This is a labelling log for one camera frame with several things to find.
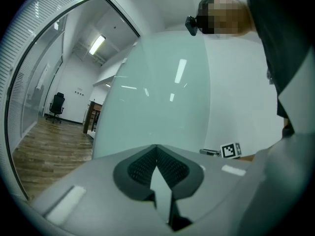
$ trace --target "headset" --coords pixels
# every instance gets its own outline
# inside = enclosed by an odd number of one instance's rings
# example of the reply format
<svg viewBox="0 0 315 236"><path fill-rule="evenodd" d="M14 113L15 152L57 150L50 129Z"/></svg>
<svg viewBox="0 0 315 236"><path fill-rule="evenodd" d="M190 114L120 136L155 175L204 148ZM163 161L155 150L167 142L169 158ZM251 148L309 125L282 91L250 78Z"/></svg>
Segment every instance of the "headset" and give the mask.
<svg viewBox="0 0 315 236"><path fill-rule="evenodd" d="M197 16L195 18L188 16L186 18L185 26L192 36L196 36L198 31Z"/></svg>

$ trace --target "ceiling light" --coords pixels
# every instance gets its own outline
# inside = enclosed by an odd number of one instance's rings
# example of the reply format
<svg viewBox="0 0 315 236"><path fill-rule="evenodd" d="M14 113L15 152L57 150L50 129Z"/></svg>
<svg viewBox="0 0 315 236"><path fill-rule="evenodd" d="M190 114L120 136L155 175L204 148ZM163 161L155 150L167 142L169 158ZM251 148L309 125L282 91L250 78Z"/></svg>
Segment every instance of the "ceiling light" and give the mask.
<svg viewBox="0 0 315 236"><path fill-rule="evenodd" d="M169 100L173 101L174 100L174 96L175 96L175 94L171 93L171 96L169 97Z"/></svg>
<svg viewBox="0 0 315 236"><path fill-rule="evenodd" d="M146 93L146 95L149 97L149 92L148 92L148 90L145 88L144 89L144 92Z"/></svg>
<svg viewBox="0 0 315 236"><path fill-rule="evenodd" d="M180 59L178 64L178 69L175 77L175 83L179 83L181 81L185 66L187 63L187 59Z"/></svg>
<svg viewBox="0 0 315 236"><path fill-rule="evenodd" d="M122 86L122 88L126 88L126 89L137 89L137 88L127 87L127 86Z"/></svg>
<svg viewBox="0 0 315 236"><path fill-rule="evenodd" d="M100 35L97 40L94 42L93 46L90 49L90 54L94 55L94 53L97 51L99 46L104 42L105 38Z"/></svg>

